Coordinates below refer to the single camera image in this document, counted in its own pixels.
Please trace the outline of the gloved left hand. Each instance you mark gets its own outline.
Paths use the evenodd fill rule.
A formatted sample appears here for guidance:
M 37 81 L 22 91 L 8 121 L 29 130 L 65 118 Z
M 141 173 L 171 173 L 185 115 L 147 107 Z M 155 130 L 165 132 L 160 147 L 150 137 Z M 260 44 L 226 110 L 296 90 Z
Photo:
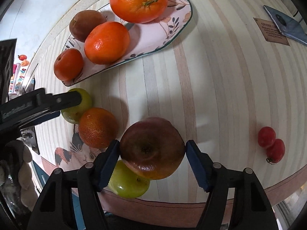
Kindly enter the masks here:
M 29 163 L 32 154 L 21 140 L 13 140 L 1 151 L 1 193 L 17 215 L 33 211 L 38 199 Z

